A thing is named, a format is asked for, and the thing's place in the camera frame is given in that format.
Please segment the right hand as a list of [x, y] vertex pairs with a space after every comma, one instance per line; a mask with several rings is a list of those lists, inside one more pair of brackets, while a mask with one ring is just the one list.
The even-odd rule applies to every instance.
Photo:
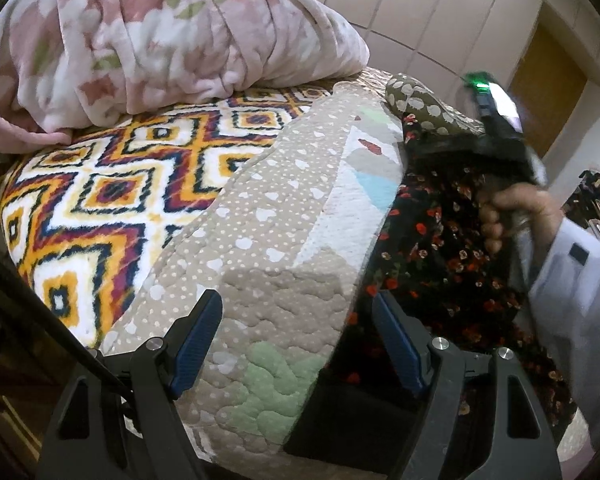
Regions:
[[557, 236], [564, 215], [546, 191], [530, 183], [516, 183], [479, 198], [486, 248], [495, 255], [523, 228], [530, 230], [533, 255], [542, 260]]

